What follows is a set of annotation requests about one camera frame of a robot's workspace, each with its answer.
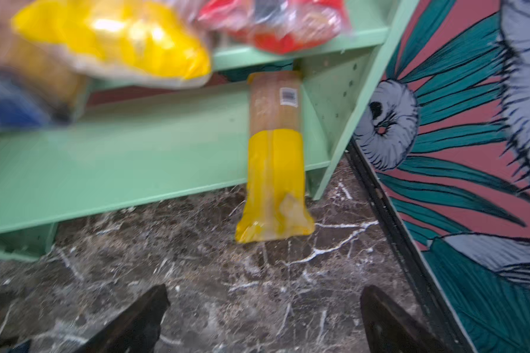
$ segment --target transparent plastic packaging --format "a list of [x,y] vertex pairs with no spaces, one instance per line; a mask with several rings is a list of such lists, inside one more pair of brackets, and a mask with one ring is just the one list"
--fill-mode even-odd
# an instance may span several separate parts
[[0,131],[68,124],[82,111],[89,79],[12,32],[21,6],[0,1]]
[[247,200],[236,241],[308,235],[314,220],[304,204],[300,83],[294,71],[260,72],[251,85]]
[[349,29],[344,0],[210,0],[198,20],[276,54],[321,45]]
[[26,39],[79,72],[164,88],[210,78],[206,32],[192,21],[205,0],[35,0],[12,19]]

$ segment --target floor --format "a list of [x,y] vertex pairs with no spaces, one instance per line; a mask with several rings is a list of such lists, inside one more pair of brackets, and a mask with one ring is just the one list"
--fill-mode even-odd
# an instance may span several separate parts
[[423,320],[345,159],[324,198],[308,203],[311,236],[236,244],[244,197],[231,187],[60,224],[48,256],[0,262],[0,293],[15,298],[0,309],[0,336],[71,352],[161,283],[170,309],[156,352],[368,352],[369,284]]

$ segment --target white sticker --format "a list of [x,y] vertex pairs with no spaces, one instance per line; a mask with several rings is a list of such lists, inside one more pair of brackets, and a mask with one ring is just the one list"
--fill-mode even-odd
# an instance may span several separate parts
[[298,108],[298,91],[294,88],[282,87],[279,90],[281,105]]

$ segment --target wall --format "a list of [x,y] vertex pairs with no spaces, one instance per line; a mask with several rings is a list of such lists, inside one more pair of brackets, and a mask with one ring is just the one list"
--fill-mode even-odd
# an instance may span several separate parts
[[479,352],[530,352],[530,0],[420,0],[354,139]]

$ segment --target red plastic bag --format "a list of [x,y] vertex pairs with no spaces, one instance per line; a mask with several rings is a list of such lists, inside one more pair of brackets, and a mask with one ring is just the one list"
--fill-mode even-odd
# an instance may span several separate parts
[[324,44],[349,27],[344,0],[210,0],[198,20],[276,54]]

